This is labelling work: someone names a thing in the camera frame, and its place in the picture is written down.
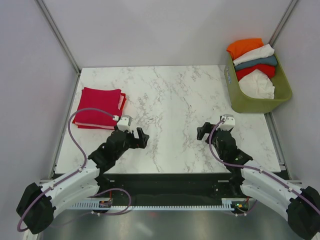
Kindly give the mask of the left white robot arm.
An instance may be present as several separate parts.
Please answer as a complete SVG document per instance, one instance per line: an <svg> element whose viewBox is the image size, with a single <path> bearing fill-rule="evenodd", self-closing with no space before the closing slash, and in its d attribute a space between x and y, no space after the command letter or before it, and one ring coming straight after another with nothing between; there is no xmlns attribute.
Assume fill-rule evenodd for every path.
<svg viewBox="0 0 320 240"><path fill-rule="evenodd" d="M136 131L114 130L95 151L85 158L85 165L60 177L38 185L29 184L16 208L19 224L36 235L73 204L94 195L106 196L110 191L104 173L129 149L145 149L149 140L142 128Z"/></svg>

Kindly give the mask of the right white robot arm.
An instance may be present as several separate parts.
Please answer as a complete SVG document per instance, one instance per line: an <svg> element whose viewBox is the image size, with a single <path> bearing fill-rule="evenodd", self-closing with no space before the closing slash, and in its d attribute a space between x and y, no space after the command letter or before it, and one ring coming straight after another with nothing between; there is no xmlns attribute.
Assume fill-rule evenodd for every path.
<svg viewBox="0 0 320 240"><path fill-rule="evenodd" d="M213 157L232 173L229 191L235 197L252 197L283 217L302 239L311 240L320 232L320 194L311 187L301 188L264 169L238 148L231 131L233 119L217 124L205 122L197 128L197 140L208 135L206 143Z"/></svg>

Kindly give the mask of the blue grey t shirt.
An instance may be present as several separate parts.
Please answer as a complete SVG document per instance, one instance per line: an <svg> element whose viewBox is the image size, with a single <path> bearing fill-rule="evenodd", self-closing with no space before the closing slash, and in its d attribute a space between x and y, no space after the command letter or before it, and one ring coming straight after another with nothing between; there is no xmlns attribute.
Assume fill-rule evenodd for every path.
<svg viewBox="0 0 320 240"><path fill-rule="evenodd" d="M277 61L277 58L275 57L275 55L272 55L269 57L258 58L258 59L254 59L254 60L240 63L239 65L234 66L234 69L236 71L239 71L239 70L242 70L245 68L250 68L250 67L253 67L253 66L259 65L259 64L276 66L278 64L278 61Z"/></svg>

